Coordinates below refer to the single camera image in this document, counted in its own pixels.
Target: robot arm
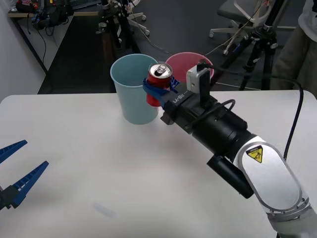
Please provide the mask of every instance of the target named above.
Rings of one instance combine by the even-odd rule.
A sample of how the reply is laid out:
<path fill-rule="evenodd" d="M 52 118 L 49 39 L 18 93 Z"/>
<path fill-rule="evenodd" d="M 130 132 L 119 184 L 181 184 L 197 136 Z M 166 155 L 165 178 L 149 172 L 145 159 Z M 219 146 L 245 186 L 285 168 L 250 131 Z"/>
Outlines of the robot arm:
<path fill-rule="evenodd" d="M 187 72 L 187 85 L 173 81 L 170 91 L 144 81 L 145 91 L 164 109 L 161 119 L 213 152 L 208 165 L 245 198 L 255 194 L 282 238 L 315 237 L 317 215 L 309 197 L 278 150 L 248 132 L 247 123 L 225 107 L 234 100 L 221 104 L 210 96 L 209 69 L 198 64 Z"/>

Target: table leg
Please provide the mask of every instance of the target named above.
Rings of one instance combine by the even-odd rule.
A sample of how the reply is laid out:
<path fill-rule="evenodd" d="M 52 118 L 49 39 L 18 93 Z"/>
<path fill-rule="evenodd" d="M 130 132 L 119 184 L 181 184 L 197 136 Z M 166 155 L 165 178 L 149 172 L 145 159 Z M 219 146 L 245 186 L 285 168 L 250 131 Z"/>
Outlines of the table leg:
<path fill-rule="evenodd" d="M 16 29 L 18 30 L 18 32 L 20 33 L 20 35 L 22 36 L 24 42 L 27 44 L 27 46 L 29 47 L 30 51 L 32 52 L 32 54 L 34 55 L 34 57 L 36 58 L 37 62 L 40 64 L 42 70 L 45 72 L 45 75 L 48 75 L 48 70 L 45 68 L 45 65 L 43 64 L 41 58 L 39 57 L 39 55 L 36 53 L 35 49 L 33 48 L 31 42 L 29 41 L 29 39 L 27 38 L 27 36 L 25 35 L 24 31 L 22 30 L 20 24 L 18 23 L 18 18 L 16 17 L 11 17 L 11 20 L 14 24 L 14 26 L 16 27 Z"/>

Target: light blue cup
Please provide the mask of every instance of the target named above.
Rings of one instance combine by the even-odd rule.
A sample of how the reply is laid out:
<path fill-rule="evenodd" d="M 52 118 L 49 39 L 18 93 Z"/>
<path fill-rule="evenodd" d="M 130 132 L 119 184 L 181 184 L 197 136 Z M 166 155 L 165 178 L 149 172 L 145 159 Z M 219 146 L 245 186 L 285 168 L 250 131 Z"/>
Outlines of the light blue cup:
<path fill-rule="evenodd" d="M 147 103 L 142 86 L 152 63 L 157 61 L 150 56 L 133 54 L 118 59 L 110 69 L 123 115 L 132 124 L 150 123 L 158 115 L 158 109 Z"/>

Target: warning label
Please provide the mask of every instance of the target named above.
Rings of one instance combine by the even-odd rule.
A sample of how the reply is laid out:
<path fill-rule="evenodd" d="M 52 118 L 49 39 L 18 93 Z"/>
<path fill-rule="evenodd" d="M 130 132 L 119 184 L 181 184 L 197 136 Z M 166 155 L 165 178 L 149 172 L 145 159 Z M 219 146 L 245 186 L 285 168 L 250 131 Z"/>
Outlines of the warning label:
<path fill-rule="evenodd" d="M 255 159 L 259 163 L 262 163 L 262 156 L 263 156 L 263 148 L 262 146 L 257 146 L 253 149 L 246 151 L 247 155 L 250 156 L 252 159 Z"/>

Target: tripod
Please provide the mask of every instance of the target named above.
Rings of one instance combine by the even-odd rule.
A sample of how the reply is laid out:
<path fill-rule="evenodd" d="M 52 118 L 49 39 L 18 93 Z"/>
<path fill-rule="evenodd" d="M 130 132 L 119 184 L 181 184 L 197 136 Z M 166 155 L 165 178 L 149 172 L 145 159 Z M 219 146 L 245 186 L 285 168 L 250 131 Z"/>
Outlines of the tripod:
<path fill-rule="evenodd" d="M 252 53 L 244 69 L 247 73 L 253 72 L 257 62 L 261 58 L 262 52 L 265 53 L 264 68 L 261 90 L 269 90 L 270 78 L 272 73 L 273 60 L 276 48 L 278 46 L 276 39 L 276 32 L 273 29 L 273 24 L 279 15 L 279 11 L 284 4 L 284 0 L 276 0 L 272 8 L 270 15 L 268 16 L 265 24 L 263 26 L 255 28 L 252 32 L 248 33 L 236 47 L 236 49 L 228 56 L 228 59 L 221 65 L 221 68 L 228 69 L 235 60 L 244 52 L 244 50 L 254 42 Z M 211 87 L 213 87 L 216 82 L 223 75 L 224 71 L 217 71 L 213 77 Z M 240 91 L 243 91 L 250 80 L 250 74 L 244 76 L 244 79 L 240 86 Z"/>
<path fill-rule="evenodd" d="M 102 4 L 99 5 L 99 7 L 100 10 L 98 12 L 98 17 L 100 19 L 100 23 L 98 24 L 99 30 L 96 33 L 102 35 L 103 50 L 107 65 L 111 66 L 116 60 L 114 46 L 118 49 L 121 48 L 121 42 L 117 35 L 114 17 L 118 19 L 121 26 L 121 30 L 126 39 L 126 48 L 131 47 L 132 52 L 135 54 L 141 53 L 138 44 L 132 36 L 126 10 L 124 8 L 122 10 L 117 10 L 114 6 L 108 3 L 108 0 L 102 0 Z"/>

